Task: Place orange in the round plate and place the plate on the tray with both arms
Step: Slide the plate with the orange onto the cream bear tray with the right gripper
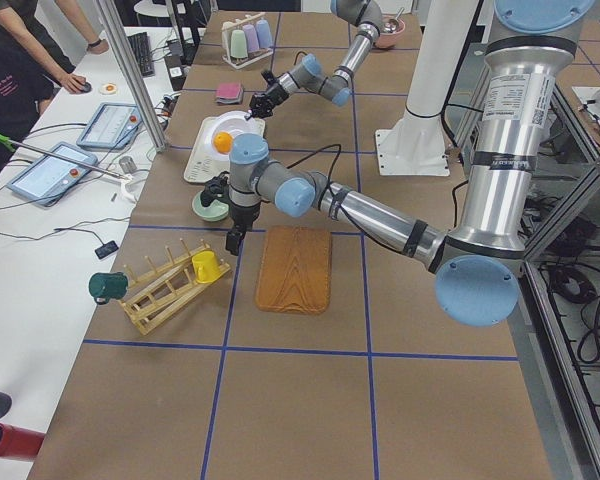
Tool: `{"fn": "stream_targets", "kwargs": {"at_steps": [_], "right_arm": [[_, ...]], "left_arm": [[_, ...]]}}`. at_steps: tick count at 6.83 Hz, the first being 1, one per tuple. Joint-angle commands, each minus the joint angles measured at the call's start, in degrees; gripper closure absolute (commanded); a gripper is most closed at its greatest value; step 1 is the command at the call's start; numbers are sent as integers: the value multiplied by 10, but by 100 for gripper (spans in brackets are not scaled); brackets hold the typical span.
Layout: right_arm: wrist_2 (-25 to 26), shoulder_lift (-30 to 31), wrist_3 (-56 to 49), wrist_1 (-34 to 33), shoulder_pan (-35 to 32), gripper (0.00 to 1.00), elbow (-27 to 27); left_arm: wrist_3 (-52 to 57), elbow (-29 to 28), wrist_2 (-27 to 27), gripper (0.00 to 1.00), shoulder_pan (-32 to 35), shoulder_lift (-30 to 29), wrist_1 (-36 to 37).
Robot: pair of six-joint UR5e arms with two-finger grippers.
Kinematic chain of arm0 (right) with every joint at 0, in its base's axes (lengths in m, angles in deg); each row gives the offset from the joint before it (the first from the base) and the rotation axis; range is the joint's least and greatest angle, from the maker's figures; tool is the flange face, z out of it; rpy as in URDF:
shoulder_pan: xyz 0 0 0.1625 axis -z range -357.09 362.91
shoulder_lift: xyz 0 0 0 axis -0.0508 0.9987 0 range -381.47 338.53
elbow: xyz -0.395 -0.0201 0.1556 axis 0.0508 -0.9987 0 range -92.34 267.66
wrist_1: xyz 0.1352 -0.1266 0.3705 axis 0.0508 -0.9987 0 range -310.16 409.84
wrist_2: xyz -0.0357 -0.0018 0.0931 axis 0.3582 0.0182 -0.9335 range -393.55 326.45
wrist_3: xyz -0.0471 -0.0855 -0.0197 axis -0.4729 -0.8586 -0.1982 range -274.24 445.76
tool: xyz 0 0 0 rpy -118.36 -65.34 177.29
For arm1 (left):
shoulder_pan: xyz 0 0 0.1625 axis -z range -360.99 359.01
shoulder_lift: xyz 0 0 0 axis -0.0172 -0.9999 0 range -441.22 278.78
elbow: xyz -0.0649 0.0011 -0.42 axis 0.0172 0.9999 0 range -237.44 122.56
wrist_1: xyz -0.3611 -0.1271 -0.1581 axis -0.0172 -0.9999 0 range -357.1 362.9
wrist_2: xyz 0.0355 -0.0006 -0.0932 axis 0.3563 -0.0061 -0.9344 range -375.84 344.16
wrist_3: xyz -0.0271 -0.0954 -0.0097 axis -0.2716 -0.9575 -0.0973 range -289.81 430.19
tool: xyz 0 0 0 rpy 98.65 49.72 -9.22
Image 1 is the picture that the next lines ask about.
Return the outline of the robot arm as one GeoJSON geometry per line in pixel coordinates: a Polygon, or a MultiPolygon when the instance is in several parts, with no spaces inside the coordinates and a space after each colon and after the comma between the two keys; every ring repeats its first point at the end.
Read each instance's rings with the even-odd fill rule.
{"type": "MultiPolygon", "coordinates": [[[[432,1],[405,104],[391,130],[376,131],[385,176],[449,175],[441,116],[447,89],[478,1],[432,1]]],[[[435,273],[436,298],[451,318],[472,326],[506,319],[517,304],[525,246],[518,226],[536,168],[556,76],[574,60],[587,12],[595,1],[493,1],[485,63],[491,77],[480,132],[471,157],[459,224],[447,232],[401,214],[330,180],[331,173],[298,173],[273,160],[266,140],[238,135],[229,153],[228,205],[234,222],[226,250],[240,245],[261,201],[300,217],[310,207],[347,221],[370,239],[421,262],[435,273]]],[[[246,118],[266,118],[291,95],[306,90],[336,105],[351,95],[354,73],[379,40],[383,15],[374,1],[331,1],[331,11],[357,27],[348,53],[331,76],[313,55],[253,96],[246,118]]]]}
{"type": "Polygon", "coordinates": [[[383,32],[383,14],[375,1],[368,0],[331,1],[330,10],[338,18],[357,28],[340,64],[331,75],[326,75],[316,56],[307,54],[279,76],[275,76],[270,70],[263,70],[261,75],[268,87],[264,92],[252,96],[246,120],[272,116],[275,107],[301,90],[319,95],[336,106],[343,106],[347,102],[356,71],[383,32]]]}

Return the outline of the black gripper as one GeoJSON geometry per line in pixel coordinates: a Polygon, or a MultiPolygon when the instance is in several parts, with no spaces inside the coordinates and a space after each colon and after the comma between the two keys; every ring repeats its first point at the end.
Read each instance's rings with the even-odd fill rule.
{"type": "Polygon", "coordinates": [[[252,230],[259,214],[260,203],[249,206],[235,203],[229,205],[229,216],[233,221],[233,227],[226,234],[225,250],[231,255],[239,255],[245,233],[252,230]]]}
{"type": "Polygon", "coordinates": [[[265,92],[255,93],[252,96],[252,108],[246,114],[246,120],[253,118],[268,118],[273,115],[274,109],[289,98],[288,92],[276,81],[265,92]]]}

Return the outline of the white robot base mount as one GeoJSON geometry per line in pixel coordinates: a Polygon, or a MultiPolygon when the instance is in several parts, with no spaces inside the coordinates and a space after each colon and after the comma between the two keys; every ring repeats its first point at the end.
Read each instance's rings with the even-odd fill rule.
{"type": "Polygon", "coordinates": [[[433,1],[420,45],[403,117],[376,132],[383,176],[447,176],[442,111],[479,0],[433,1]]]}

